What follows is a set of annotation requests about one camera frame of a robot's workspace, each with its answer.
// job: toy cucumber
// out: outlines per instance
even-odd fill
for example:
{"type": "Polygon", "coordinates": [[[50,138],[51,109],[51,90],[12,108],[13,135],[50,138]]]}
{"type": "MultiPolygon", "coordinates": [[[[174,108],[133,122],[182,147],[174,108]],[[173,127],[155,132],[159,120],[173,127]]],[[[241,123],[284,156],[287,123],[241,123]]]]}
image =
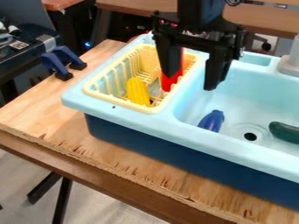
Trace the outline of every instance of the toy cucumber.
{"type": "Polygon", "coordinates": [[[269,124],[269,129],[275,137],[286,142],[299,144],[299,128],[282,122],[272,122],[269,124]]]}

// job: dish rack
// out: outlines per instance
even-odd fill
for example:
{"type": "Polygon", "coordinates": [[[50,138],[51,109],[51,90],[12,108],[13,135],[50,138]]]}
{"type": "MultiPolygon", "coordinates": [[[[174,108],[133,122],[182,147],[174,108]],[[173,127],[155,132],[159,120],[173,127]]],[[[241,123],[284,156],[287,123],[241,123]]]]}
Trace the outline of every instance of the dish rack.
{"type": "Polygon", "coordinates": [[[179,85],[179,81],[188,75],[199,56],[187,52],[183,58],[183,76],[179,77],[177,84],[171,86],[170,92],[161,89],[161,68],[156,48],[150,44],[136,45],[124,53],[114,63],[88,80],[83,85],[83,92],[94,98],[143,113],[156,113],[167,102],[168,95],[179,85]],[[150,105],[139,105],[128,99],[126,83],[132,77],[140,79],[145,84],[150,105]]]}

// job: background table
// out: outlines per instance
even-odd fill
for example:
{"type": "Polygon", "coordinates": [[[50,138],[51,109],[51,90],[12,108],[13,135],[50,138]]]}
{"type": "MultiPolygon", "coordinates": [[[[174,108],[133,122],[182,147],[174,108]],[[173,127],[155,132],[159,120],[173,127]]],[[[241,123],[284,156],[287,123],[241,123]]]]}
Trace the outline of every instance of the background table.
{"type": "MultiPolygon", "coordinates": [[[[261,2],[299,5],[296,0],[261,0],[261,2]]],[[[177,11],[177,0],[96,0],[107,11],[119,11],[148,17],[154,10],[177,11]]],[[[250,32],[293,38],[299,32],[299,10],[244,4],[226,6],[224,18],[244,25],[250,32]]]]}

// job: plywood tabletop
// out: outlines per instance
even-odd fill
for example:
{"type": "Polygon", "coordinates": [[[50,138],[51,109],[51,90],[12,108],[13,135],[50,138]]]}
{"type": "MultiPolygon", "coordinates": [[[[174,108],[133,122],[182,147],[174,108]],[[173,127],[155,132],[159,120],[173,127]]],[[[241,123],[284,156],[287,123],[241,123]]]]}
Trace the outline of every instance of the plywood tabletop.
{"type": "Polygon", "coordinates": [[[84,0],[42,0],[48,11],[61,11],[84,0]]]}
{"type": "Polygon", "coordinates": [[[81,57],[88,67],[73,79],[49,77],[1,108],[4,149],[172,223],[299,223],[299,213],[88,134],[60,95],[123,46],[104,41],[81,57]]]}
{"type": "MultiPolygon", "coordinates": [[[[265,0],[265,2],[299,5],[297,0],[265,0]]],[[[154,10],[177,11],[177,0],[96,0],[104,10],[148,17],[154,10]]],[[[299,10],[244,4],[226,6],[224,18],[246,26],[251,32],[293,38],[299,32],[299,10]]]]}

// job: black metal leg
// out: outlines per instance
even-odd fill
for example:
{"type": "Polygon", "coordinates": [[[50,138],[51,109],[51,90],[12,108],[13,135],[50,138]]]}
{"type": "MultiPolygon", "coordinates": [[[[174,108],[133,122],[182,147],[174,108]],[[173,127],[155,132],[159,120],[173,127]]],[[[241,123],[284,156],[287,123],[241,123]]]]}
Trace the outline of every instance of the black metal leg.
{"type": "Polygon", "coordinates": [[[17,98],[17,87],[15,81],[9,80],[1,87],[2,96],[4,98],[5,103],[11,102],[13,99],[17,98]]]}
{"type": "Polygon", "coordinates": [[[51,187],[53,187],[57,183],[57,181],[60,180],[60,178],[60,175],[51,172],[36,187],[34,187],[32,191],[27,194],[29,202],[33,205],[37,203],[44,196],[44,194],[47,193],[51,189],[51,187]]]}
{"type": "Polygon", "coordinates": [[[94,21],[94,29],[91,42],[93,46],[97,46],[105,40],[109,33],[112,12],[109,10],[97,10],[94,21]]]}
{"type": "Polygon", "coordinates": [[[62,224],[63,220],[65,218],[66,214],[66,207],[67,202],[70,197],[71,189],[72,189],[72,180],[68,178],[63,178],[60,191],[59,191],[59,197],[57,200],[56,208],[55,208],[55,214],[53,217],[52,224],[62,224]]]}

